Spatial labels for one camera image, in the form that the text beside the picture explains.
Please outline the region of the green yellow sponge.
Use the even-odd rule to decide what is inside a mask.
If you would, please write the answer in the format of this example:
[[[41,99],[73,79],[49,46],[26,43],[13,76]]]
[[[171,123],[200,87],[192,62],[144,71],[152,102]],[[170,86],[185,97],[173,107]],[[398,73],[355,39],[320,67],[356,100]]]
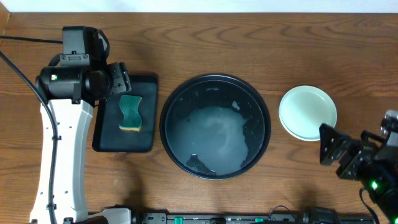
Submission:
[[[123,95],[119,101],[119,107],[123,114],[123,119],[119,128],[125,131],[140,131],[142,118],[139,113],[139,105],[142,98],[140,96]]]

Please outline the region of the light green back plate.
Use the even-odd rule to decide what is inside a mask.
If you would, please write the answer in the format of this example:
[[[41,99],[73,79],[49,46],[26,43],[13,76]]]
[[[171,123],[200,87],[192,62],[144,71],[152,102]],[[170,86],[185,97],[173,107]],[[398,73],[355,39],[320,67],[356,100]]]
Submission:
[[[335,127],[338,113],[334,101],[326,92],[302,85],[292,88],[282,97],[279,116],[296,135],[318,141],[321,124]]]

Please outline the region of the light green plate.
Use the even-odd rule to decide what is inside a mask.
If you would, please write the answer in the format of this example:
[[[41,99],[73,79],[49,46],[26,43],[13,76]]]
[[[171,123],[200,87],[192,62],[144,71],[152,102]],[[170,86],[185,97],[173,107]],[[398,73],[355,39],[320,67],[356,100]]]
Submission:
[[[335,127],[338,113],[334,101],[326,92],[302,85],[292,88],[282,97],[279,116],[296,135],[318,141],[321,124]]]
[[[279,120],[280,120],[280,123],[281,123],[281,125],[283,126],[283,128],[284,128],[290,135],[292,135],[293,137],[295,137],[295,138],[297,138],[297,139],[299,139],[299,140],[302,140],[302,141],[312,141],[311,139],[303,138],[303,137],[301,137],[301,136],[296,135],[295,133],[293,133],[293,132],[285,125],[285,123],[284,123],[284,121],[283,121],[283,119],[282,119],[281,116],[279,116]]]

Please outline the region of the light green front plate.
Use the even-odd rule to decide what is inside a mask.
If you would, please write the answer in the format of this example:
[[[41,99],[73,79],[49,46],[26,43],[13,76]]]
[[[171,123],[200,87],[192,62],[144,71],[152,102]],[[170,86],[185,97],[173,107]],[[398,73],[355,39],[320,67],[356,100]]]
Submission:
[[[283,126],[283,128],[284,128],[290,135],[292,135],[293,137],[295,137],[295,138],[297,138],[297,139],[299,139],[299,140],[302,140],[302,141],[312,141],[311,139],[303,138],[303,137],[301,137],[301,136],[296,135],[295,133],[293,133],[293,132],[285,125],[285,123],[284,123],[284,121],[283,121],[283,119],[282,119],[281,116],[279,116],[279,120],[280,120],[280,123],[281,123],[281,125]]]

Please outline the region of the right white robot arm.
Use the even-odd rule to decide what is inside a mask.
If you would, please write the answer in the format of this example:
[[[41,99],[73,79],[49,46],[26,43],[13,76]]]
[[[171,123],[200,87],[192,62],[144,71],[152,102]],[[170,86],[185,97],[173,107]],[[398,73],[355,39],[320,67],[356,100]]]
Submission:
[[[397,130],[383,137],[363,131],[353,139],[323,123],[319,132],[320,164],[338,161],[337,176],[360,181],[389,222],[397,223]]]

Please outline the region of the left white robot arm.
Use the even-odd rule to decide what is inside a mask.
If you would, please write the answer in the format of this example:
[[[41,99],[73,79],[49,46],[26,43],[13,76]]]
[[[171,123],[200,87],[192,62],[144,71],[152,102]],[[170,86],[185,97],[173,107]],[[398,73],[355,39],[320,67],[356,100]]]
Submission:
[[[86,141],[97,100],[131,89],[124,63],[51,65],[37,77],[43,147],[30,223],[131,223],[126,207],[89,214],[85,198]]]

